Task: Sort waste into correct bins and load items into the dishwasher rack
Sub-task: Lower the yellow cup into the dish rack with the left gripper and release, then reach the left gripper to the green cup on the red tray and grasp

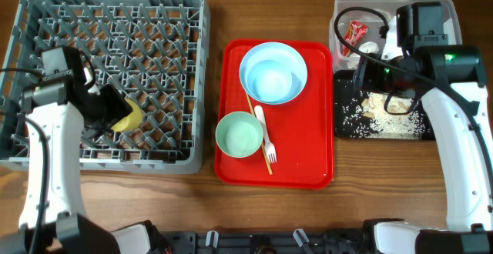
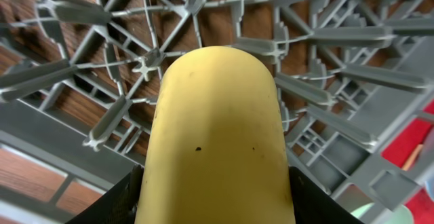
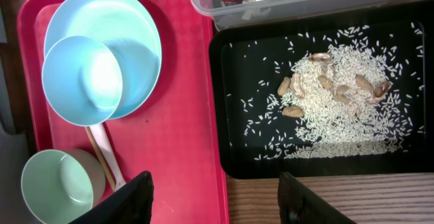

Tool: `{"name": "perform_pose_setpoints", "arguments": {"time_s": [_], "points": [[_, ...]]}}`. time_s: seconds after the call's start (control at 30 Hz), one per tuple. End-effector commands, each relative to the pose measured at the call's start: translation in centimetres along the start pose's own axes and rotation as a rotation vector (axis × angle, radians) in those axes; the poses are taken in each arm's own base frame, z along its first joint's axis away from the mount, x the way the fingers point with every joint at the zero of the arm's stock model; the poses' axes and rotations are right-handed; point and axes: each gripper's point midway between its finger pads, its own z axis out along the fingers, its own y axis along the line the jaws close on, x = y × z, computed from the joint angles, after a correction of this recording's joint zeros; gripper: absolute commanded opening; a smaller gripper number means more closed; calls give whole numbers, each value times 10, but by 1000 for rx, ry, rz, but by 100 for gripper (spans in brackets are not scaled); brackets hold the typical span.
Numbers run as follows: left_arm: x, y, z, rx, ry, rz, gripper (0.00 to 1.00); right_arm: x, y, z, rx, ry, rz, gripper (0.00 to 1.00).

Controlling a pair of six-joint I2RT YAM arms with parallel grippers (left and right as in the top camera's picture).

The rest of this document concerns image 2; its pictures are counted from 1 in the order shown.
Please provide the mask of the yellow plastic cup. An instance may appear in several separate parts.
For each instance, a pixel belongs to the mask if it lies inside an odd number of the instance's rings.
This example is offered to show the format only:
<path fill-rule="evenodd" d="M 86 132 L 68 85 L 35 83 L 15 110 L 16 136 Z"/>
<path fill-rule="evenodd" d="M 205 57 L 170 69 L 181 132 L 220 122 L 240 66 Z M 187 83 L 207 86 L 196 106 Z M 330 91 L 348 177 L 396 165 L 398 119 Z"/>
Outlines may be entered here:
<path fill-rule="evenodd" d="M 212 46 L 163 76 L 137 223 L 293 223 L 277 91 L 252 55 Z"/>

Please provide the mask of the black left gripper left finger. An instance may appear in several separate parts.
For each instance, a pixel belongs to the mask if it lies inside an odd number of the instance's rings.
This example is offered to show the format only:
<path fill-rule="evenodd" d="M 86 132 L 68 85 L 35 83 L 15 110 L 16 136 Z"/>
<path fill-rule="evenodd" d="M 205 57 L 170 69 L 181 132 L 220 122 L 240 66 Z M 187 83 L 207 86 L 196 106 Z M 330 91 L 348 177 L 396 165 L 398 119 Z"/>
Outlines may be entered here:
<path fill-rule="evenodd" d="M 133 224 L 138 208 L 144 168 L 135 165 L 91 206 L 66 224 Z"/>

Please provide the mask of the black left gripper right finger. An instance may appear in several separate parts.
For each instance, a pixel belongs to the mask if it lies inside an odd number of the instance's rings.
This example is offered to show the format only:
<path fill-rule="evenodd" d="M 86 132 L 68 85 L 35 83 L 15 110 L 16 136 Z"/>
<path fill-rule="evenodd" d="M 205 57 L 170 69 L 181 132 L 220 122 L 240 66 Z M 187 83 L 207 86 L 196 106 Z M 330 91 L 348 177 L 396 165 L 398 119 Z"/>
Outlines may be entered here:
<path fill-rule="evenodd" d="M 363 224 L 297 167 L 288 172 L 296 224 Z"/>

